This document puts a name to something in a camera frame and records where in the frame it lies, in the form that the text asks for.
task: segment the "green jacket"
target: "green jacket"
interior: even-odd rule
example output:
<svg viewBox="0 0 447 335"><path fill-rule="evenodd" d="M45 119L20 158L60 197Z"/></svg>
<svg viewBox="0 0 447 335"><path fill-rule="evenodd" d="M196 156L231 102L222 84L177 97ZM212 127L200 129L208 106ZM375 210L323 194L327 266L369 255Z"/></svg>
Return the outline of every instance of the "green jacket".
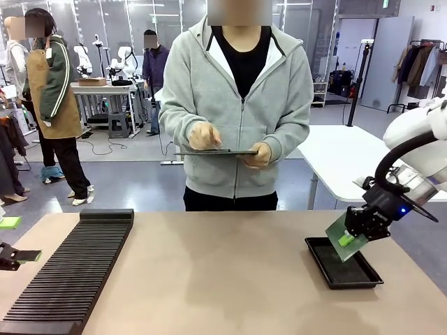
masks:
<svg viewBox="0 0 447 335"><path fill-rule="evenodd" d="M38 38L34 50L44 50L46 38ZM65 40L59 35L50 37L51 58L47 59L50 67L47 75L47 84L41 92L41 119L46 122L56 116L62 101L70 87L73 79L73 69L71 67L70 57L66 48ZM23 96L31 100L28 78L23 89Z"/></svg>

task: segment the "ceiling light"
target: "ceiling light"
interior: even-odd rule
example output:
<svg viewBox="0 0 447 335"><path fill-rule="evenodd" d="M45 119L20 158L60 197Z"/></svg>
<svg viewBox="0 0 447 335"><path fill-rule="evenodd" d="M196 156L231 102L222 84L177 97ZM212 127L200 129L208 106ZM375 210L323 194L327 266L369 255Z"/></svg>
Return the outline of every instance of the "ceiling light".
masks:
<svg viewBox="0 0 447 335"><path fill-rule="evenodd" d="M149 14L151 16L179 16L178 14Z"/></svg>
<svg viewBox="0 0 447 335"><path fill-rule="evenodd" d="M312 2L307 3L277 3L277 6L311 6Z"/></svg>

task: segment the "stool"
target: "stool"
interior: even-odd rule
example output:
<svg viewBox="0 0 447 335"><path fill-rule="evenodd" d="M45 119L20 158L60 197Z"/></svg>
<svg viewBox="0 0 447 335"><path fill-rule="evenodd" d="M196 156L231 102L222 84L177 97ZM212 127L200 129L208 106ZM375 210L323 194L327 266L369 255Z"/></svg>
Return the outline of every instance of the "stool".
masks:
<svg viewBox="0 0 447 335"><path fill-rule="evenodd" d="M109 114L109 138L128 138L130 133L126 113Z"/></svg>

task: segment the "gray floor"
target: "gray floor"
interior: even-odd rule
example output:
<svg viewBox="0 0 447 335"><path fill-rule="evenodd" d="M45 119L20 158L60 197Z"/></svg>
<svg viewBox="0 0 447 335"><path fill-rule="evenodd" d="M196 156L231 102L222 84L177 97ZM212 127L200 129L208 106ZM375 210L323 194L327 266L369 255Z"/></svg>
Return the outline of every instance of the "gray floor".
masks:
<svg viewBox="0 0 447 335"><path fill-rule="evenodd" d="M9 216L23 218L18 229L0 232L0 239L9 243L17 241L34 223L48 213L74 212L84 208L133 208L136 211L184 210L182 166L162 167L157 162L83 163L86 175L96 187L96 195L91 204L81 207L70 206L70 201L66 198L69 188L65 181L44 186L38 180L41 164L33 163L32 166L32 172L20 173L22 183L31 188L29 199L26 202L5 207ZM289 159L280 164L277 182L280 210L307 208L311 176L312 171L302 159ZM335 200L327 189L320 185L315 209L334 209L335 205ZM339 202L337 208L345 209L347 205ZM441 222L432 223L417 214L409 214L401 222L393 223L392 234L397 243L447 295L447 258L445 257L447 254L447 207L444 204L430 204L426 208ZM405 280L405 274L402 274L402 280Z"/></svg>
<svg viewBox="0 0 447 335"><path fill-rule="evenodd" d="M350 109L351 105L312 108L311 124L342 124L343 114L344 122L347 123ZM385 112L358 105L353 124L377 137L382 137L390 122L397 115L387 115ZM132 139L111 140L114 143L126 145L126 149L121 149L119 145L110 148L110 143L107 141L108 134L103 131L94 131L88 140L78 140L80 160L82 162L174 161L176 159L175 147L170 145L166 152L166 146L170 142L169 136L162 133L161 138L158 136L148 137L145 133L147 128L149 128L148 125ZM31 134L27 139L31 143L32 140L37 139L37 134ZM32 144L31 148L27 150L27 158L30 162L41 162L43 160L41 148ZM299 150L295 150L289 158L302 158L302 155Z"/></svg>

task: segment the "woman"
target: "woman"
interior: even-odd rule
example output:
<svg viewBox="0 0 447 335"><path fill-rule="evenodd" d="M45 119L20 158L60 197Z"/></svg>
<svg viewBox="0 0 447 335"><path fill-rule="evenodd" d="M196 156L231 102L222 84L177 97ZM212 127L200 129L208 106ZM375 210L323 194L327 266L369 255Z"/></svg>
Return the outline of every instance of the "woman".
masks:
<svg viewBox="0 0 447 335"><path fill-rule="evenodd" d="M53 17L46 10L33 8L25 19L44 26L44 37L37 38L27 59L28 83L24 96L33 98L36 118L43 136L51 141L62 172L73 192L73 206L87 201L93 186L79 161L76 137L81 135L78 106L70 88L71 63L65 40L56 34Z"/></svg>
<svg viewBox="0 0 447 335"><path fill-rule="evenodd" d="M18 17L7 17L5 19L5 28L10 36L6 44L6 74L11 83L15 85L17 91L17 100L22 101L28 112L31 113L33 119L36 121L36 113L34 112L31 97L27 99L22 96L22 91L27 80L27 57L28 50L20 44L18 40L12 38L12 26L14 20L19 20ZM58 181L64 178L62 171L56 166L54 161L54 150L51 142L43 137L42 131L36 121L36 129L41 143L43 167L41 169L41 180L44 184L51 184L52 181Z"/></svg>

